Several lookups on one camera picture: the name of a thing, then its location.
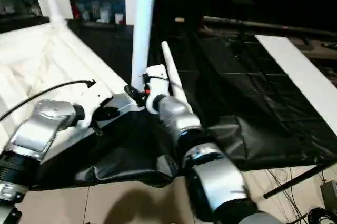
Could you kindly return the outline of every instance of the black metal frame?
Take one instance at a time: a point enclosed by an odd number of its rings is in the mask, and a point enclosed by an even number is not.
[[[305,173],[303,174],[300,174],[299,176],[293,178],[292,180],[280,185],[279,187],[276,187],[275,189],[265,193],[263,195],[263,197],[265,199],[275,195],[275,194],[278,194],[279,192],[281,191],[284,191],[294,185],[297,185],[299,184],[300,182],[303,182],[304,180],[308,179],[308,178],[311,178],[312,176],[315,176],[316,174],[324,171],[325,169],[327,169],[328,167],[332,166],[333,164],[335,163],[332,163],[332,164],[328,164],[328,165],[317,165],[315,166],[314,168],[306,171]]]

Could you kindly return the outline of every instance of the black tablecloth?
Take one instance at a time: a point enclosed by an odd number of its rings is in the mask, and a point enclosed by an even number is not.
[[[71,28],[130,82],[130,27]],[[150,64],[164,63],[163,39],[194,111],[241,170],[336,160],[336,135],[254,38],[153,33]],[[93,134],[42,165],[35,188],[126,180],[165,186],[179,174],[171,139],[155,116],[130,112],[102,130],[103,136]]]

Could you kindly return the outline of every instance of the white stick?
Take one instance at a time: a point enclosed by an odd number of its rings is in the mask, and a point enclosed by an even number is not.
[[[55,25],[59,25],[59,24],[65,25],[66,21],[60,14],[60,10],[58,9],[56,0],[47,0],[47,1],[49,5],[49,11],[50,11],[49,18],[51,20],[51,23]]]
[[[136,21],[133,31],[131,85],[139,91],[144,90],[142,75],[147,67],[153,2],[154,0],[137,0]]]
[[[185,103],[188,105],[190,111],[192,112],[192,108],[190,104],[187,102],[187,98],[185,95],[185,92],[183,90],[183,86],[180,81],[179,73],[177,71],[177,68],[175,67],[175,63],[171,54],[171,50],[169,47],[169,44],[164,41],[162,42],[162,49],[164,53],[164,58],[166,62],[166,70],[168,73],[168,76],[170,78],[170,81],[172,81],[174,84],[172,84],[172,91],[174,97],[176,97],[179,101]]]

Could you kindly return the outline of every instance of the tiled floor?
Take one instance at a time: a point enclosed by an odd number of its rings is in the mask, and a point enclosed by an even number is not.
[[[311,167],[292,168],[295,177]],[[290,179],[289,168],[272,169],[280,182]],[[252,198],[260,209],[279,218],[283,223],[296,219],[283,193],[269,199],[263,194],[276,187],[267,170],[245,172]],[[337,165],[324,172],[327,181],[337,180]],[[293,187],[295,202],[302,213],[313,207],[323,207],[316,175]],[[23,212],[21,224],[202,224],[193,217],[186,194],[184,178],[174,180],[165,188],[152,188],[140,182],[104,184],[93,187],[30,192],[17,206]]]

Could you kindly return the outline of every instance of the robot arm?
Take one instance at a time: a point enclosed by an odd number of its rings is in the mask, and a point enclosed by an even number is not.
[[[258,210],[249,198],[241,172],[202,127],[197,115],[187,104],[169,96],[166,87],[160,85],[159,81],[167,82],[155,78],[167,78],[162,71],[165,71],[163,65],[147,69],[150,101],[147,100],[146,108],[159,115],[173,138],[197,217],[214,223],[280,224],[273,216]]]
[[[82,94],[78,104],[41,100],[35,105],[0,155],[0,223],[19,222],[21,212],[14,205],[20,203],[34,185],[40,162],[57,132],[70,126],[88,128],[93,113],[111,97],[112,93],[98,82]]]

